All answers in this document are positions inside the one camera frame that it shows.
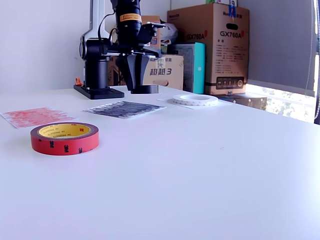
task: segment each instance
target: double-sided tape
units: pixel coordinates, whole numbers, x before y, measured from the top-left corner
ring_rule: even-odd
[[[47,155],[75,155],[99,145],[99,129],[91,124],[60,122],[36,127],[31,131],[32,148]]]
[[[215,96],[198,94],[177,95],[172,100],[175,104],[200,107],[214,106],[218,102],[218,98]]]

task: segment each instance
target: white wall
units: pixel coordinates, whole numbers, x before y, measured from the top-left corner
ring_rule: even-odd
[[[143,15],[166,20],[169,9],[170,0],[141,0]],[[75,77],[83,76],[79,42],[89,14],[90,0],[1,1],[0,94],[72,88]],[[115,23],[108,17],[107,31]]]

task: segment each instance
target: white paper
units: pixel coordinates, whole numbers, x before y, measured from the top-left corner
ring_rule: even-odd
[[[129,101],[118,101],[114,103],[92,107],[87,110],[83,110],[82,112],[104,115],[120,119],[129,119],[165,108],[165,106],[156,106]]]
[[[180,104],[174,103],[172,98],[161,98],[161,99],[158,99],[158,101],[165,102],[165,103],[168,103],[168,104],[177,105],[177,106],[180,106],[180,107],[183,107],[183,108],[194,109],[194,110],[207,109],[207,108],[218,108],[218,107],[224,107],[224,106],[230,106],[231,105],[231,103],[223,102],[223,101],[220,101],[220,100],[214,106],[186,106],[186,105],[180,105]]]

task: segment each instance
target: red tape roll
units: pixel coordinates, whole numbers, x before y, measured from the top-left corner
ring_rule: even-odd
[[[91,124],[60,122],[36,127],[31,131],[32,148],[47,155],[75,155],[99,145],[99,129]]]

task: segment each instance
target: yellow label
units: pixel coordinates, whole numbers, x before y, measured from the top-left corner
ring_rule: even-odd
[[[139,14],[136,13],[128,13],[120,16],[120,22],[124,21],[139,21],[142,22],[142,18]]]
[[[43,127],[39,135],[47,138],[73,138],[90,133],[90,127],[81,124],[56,124]]]

